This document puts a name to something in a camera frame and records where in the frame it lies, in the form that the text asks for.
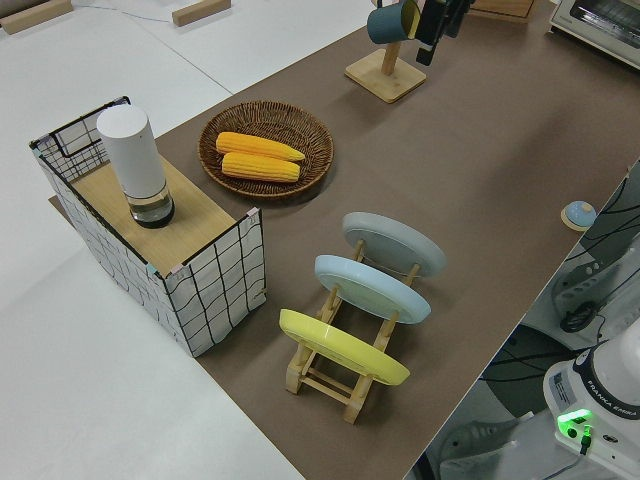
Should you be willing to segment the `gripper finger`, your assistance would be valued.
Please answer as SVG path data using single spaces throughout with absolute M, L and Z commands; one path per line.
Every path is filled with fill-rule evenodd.
M 428 0 L 424 3 L 416 30 L 416 39 L 422 44 L 418 49 L 416 61 L 422 65 L 430 65 L 432 62 L 442 36 L 448 6 L 448 1 L 441 0 Z
M 451 0 L 448 2 L 448 10 L 444 22 L 444 34 L 446 36 L 450 38 L 458 36 L 464 16 L 469 9 L 469 0 Z

